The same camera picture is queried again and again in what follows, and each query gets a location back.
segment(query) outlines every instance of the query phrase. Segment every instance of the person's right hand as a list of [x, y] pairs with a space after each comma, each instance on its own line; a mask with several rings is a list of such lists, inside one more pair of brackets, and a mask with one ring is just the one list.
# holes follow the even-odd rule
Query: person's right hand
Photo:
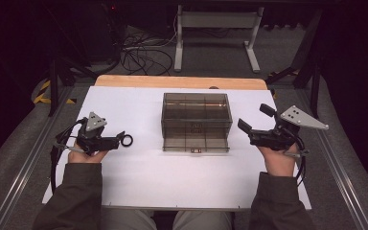
[[297, 152], [297, 145], [294, 143], [288, 150], [273, 150], [266, 147], [257, 147], [264, 158], [267, 173], [274, 176], [293, 176], [295, 158], [284, 155], [285, 152]]
[[[77, 144], [74, 144], [75, 148], [80, 149]], [[108, 151], [98, 151], [92, 155], [88, 155], [83, 152], [70, 151], [68, 153], [68, 163], [101, 163]]]

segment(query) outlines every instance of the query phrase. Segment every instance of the jacket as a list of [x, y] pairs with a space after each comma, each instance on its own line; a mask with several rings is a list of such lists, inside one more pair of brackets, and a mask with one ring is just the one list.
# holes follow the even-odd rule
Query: jacket
[[[33, 229], [101, 229], [102, 164], [67, 164], [63, 182], [38, 213]], [[314, 229], [293, 177], [260, 173], [249, 230]]]

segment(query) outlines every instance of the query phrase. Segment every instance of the person's left hand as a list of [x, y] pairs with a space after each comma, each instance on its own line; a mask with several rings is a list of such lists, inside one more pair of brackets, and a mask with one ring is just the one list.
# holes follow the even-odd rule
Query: person's left hand
[[92, 155], [88, 155], [86, 153], [76, 152], [76, 151], [70, 151], [68, 153], [68, 163], [101, 163], [101, 161], [104, 159], [106, 154], [108, 153], [108, 150], [106, 151], [98, 151], [96, 153], [93, 153]]

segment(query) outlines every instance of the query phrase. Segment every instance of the white table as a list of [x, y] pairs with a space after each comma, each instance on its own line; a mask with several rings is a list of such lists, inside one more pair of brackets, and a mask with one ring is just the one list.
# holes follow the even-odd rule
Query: white table
[[[228, 153], [162, 151], [161, 112], [165, 92], [226, 93], [233, 125]], [[259, 111], [260, 104], [274, 107], [268, 90], [224, 90], [92, 86], [79, 119], [90, 111], [106, 118], [103, 137], [125, 131], [134, 138], [129, 148], [112, 150], [103, 161], [103, 205], [118, 208], [249, 209], [256, 194], [259, 172], [265, 164], [257, 148], [238, 127], [242, 118], [255, 129], [268, 130], [274, 120]], [[77, 135], [76, 126], [72, 135]], [[68, 145], [73, 145], [70, 138]], [[62, 181], [67, 151], [57, 166]], [[304, 185], [300, 199], [311, 208]], [[51, 197], [48, 187], [43, 203]]]

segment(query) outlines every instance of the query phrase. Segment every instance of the triangular metal plate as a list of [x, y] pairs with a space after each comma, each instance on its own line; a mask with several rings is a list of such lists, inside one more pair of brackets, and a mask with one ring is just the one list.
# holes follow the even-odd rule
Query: triangular metal plate
[[95, 114], [94, 112], [89, 113], [88, 123], [86, 124], [86, 131], [92, 131], [99, 127], [104, 127], [106, 125], [105, 118], [102, 118]]
[[329, 128], [328, 125], [319, 122], [318, 120], [316, 120], [309, 114], [305, 113], [303, 110], [299, 109], [295, 105], [293, 105], [284, 113], [282, 113], [281, 118], [299, 127], [313, 127], [318, 129]]

